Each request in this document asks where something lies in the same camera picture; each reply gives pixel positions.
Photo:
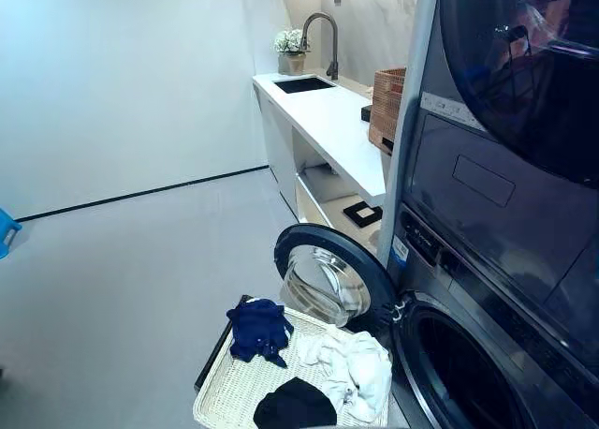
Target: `blue cloth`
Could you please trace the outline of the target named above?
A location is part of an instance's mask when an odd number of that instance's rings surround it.
[[[287,367],[279,350],[289,345],[285,329],[291,334],[293,326],[285,318],[284,306],[271,300],[256,300],[240,303],[226,312],[226,316],[233,324],[233,357],[250,362],[257,354],[275,365]]]

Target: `flower pot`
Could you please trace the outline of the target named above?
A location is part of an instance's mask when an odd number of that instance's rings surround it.
[[[303,74],[303,64],[306,61],[306,53],[286,53],[287,63],[289,64],[289,75],[301,75]]]
[[[279,73],[281,75],[289,74],[289,62],[287,56],[284,53],[279,54]]]

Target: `black garment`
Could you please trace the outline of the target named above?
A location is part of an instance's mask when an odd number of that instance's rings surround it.
[[[283,368],[287,364],[279,355],[279,350],[287,348],[289,334],[293,326],[285,318],[285,308],[271,300],[256,300],[240,303],[226,312],[233,323],[231,355],[244,362],[250,362],[256,354]]]
[[[260,401],[254,422],[258,429],[334,426],[337,412],[314,385],[294,377]]]

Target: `gray floor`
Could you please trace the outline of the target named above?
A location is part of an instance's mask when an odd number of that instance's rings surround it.
[[[24,225],[0,260],[0,427],[197,428],[194,380],[293,224],[268,170]]]

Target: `laundry basket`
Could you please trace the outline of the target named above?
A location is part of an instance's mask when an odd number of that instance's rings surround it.
[[[256,407],[267,393],[274,392],[281,385],[294,377],[299,377],[320,387],[326,380],[324,371],[319,366],[300,365],[297,341],[302,336],[320,335],[334,326],[309,317],[296,310],[285,308],[285,317],[294,327],[289,340],[289,347],[280,351],[287,368],[281,368],[262,357],[254,357],[251,362],[233,359],[229,352],[233,343],[231,330],[224,334],[225,343],[220,347],[212,366],[203,383],[199,386],[194,403],[194,419],[209,429],[256,429],[254,413]],[[338,331],[340,337],[351,334]],[[337,416],[338,426],[374,426],[387,425],[388,406],[376,421],[366,424],[353,418],[342,410]]]

